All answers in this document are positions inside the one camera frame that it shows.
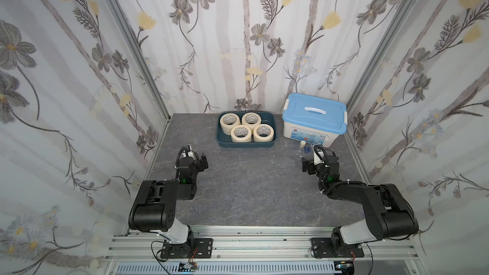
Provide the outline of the glass flask with stopper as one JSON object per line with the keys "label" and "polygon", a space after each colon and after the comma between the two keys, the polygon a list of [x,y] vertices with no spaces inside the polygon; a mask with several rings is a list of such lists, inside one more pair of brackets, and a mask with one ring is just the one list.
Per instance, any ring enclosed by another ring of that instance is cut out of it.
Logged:
{"label": "glass flask with stopper", "polygon": [[299,157],[299,158],[304,157],[304,155],[305,155],[305,153],[306,153],[306,150],[305,150],[306,145],[307,145],[307,142],[305,142],[304,140],[302,140],[302,141],[300,142],[300,145],[299,145],[299,150],[298,150],[298,152],[299,152],[299,153],[298,153],[298,157]]}

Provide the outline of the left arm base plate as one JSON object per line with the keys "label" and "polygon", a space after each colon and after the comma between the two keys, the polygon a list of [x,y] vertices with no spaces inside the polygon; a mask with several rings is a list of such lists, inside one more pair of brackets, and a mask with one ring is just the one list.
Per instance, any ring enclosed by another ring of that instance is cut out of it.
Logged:
{"label": "left arm base plate", "polygon": [[157,257],[163,260],[174,258],[211,258],[213,251],[212,238],[197,238],[184,244],[164,243]]}

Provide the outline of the small circuit board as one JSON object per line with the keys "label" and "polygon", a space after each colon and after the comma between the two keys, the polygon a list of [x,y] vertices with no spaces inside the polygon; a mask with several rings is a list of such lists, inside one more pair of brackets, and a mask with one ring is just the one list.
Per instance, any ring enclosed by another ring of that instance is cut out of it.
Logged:
{"label": "small circuit board", "polygon": [[198,266],[194,262],[186,262],[179,263],[178,271],[179,272],[195,272],[198,270]]}

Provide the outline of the glass cylinder with blue base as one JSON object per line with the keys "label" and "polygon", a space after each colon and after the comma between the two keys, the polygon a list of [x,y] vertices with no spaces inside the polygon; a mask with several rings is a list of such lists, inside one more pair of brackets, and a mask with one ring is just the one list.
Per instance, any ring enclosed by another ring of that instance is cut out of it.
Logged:
{"label": "glass cylinder with blue base", "polygon": [[303,162],[312,162],[312,161],[314,161],[314,152],[313,152],[313,149],[310,148],[310,147],[309,148],[304,147],[303,155],[302,155],[301,160]]}

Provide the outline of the cream tape roll one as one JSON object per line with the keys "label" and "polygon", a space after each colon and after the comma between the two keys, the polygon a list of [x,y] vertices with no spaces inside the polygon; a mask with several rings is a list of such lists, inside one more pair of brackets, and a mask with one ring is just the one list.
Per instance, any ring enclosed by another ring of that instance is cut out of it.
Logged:
{"label": "cream tape roll one", "polygon": [[225,113],[220,118],[220,127],[227,136],[230,136],[232,129],[239,125],[241,125],[241,120],[235,113]]}

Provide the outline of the cream tape roll four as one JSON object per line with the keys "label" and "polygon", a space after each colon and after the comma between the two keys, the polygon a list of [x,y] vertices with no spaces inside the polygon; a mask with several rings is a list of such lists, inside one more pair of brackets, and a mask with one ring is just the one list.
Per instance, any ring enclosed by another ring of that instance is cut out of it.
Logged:
{"label": "cream tape roll four", "polygon": [[271,142],[274,139],[275,131],[268,124],[260,124],[253,129],[253,140],[258,143]]}

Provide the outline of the teal plastic storage tray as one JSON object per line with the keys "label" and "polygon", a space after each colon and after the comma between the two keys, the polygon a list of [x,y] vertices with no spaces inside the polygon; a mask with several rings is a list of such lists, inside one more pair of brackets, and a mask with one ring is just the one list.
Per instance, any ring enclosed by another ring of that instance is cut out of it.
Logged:
{"label": "teal plastic storage tray", "polygon": [[275,118],[270,112],[223,112],[216,140],[222,148],[270,148],[277,140]]}

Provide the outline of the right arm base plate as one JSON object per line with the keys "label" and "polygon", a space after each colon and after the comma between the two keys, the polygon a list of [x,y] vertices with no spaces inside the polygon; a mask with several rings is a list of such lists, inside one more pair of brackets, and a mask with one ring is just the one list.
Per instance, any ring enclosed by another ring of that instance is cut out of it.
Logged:
{"label": "right arm base plate", "polygon": [[364,258],[359,244],[342,244],[331,238],[311,238],[312,255],[315,258]]}

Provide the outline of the cream tape roll two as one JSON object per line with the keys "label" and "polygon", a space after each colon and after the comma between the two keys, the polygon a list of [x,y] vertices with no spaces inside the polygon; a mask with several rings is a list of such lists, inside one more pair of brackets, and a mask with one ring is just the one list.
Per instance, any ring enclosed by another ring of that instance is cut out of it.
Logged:
{"label": "cream tape roll two", "polygon": [[258,113],[248,112],[241,118],[241,124],[249,127],[252,131],[262,123],[262,118]]}

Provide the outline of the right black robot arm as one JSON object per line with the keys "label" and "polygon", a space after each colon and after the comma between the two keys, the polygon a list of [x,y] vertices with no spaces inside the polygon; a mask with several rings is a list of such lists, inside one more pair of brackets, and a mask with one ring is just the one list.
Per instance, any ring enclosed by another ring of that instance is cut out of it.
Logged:
{"label": "right black robot arm", "polygon": [[330,200],[359,204],[364,213],[362,220],[334,228],[329,238],[312,238],[314,258],[363,257],[363,244],[402,241],[419,231],[412,207],[395,185],[342,180],[335,152],[322,145],[313,146],[311,152],[301,157],[302,170],[318,178],[320,193]]}

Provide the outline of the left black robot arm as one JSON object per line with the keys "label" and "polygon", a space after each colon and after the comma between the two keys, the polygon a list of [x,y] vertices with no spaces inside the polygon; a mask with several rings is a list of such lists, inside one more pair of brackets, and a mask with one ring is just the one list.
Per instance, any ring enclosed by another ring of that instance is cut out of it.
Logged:
{"label": "left black robot arm", "polygon": [[206,155],[198,155],[190,145],[182,146],[174,165],[176,175],[170,180],[145,180],[129,213],[129,228],[143,233],[154,233],[159,251],[158,262],[169,259],[211,257],[213,240],[196,238],[192,228],[176,217],[178,201],[191,201],[197,193],[198,174],[209,168]]}

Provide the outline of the cream tape roll three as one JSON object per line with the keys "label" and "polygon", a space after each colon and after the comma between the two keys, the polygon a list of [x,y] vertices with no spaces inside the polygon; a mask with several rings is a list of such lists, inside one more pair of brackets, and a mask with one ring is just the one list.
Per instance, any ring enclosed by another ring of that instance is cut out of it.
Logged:
{"label": "cream tape roll three", "polygon": [[233,143],[250,143],[253,131],[247,126],[239,125],[232,129],[230,136]]}

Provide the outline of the white box with blue lid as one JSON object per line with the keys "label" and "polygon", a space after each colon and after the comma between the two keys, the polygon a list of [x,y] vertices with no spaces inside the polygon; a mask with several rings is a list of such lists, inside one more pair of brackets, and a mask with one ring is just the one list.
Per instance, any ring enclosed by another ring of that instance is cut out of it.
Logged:
{"label": "white box with blue lid", "polygon": [[330,147],[348,126],[346,105],[312,95],[291,93],[282,113],[283,136]]}

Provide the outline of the aluminium rail frame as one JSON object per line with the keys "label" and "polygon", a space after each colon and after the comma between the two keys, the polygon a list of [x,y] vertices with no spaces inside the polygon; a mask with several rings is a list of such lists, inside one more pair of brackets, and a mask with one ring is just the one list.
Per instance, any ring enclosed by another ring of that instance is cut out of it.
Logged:
{"label": "aluminium rail frame", "polygon": [[363,244],[364,258],[314,258],[311,238],[330,227],[193,226],[196,238],[212,238],[211,258],[197,258],[198,270],[179,272],[187,258],[158,262],[155,234],[113,237],[103,274],[426,274],[411,241]]}

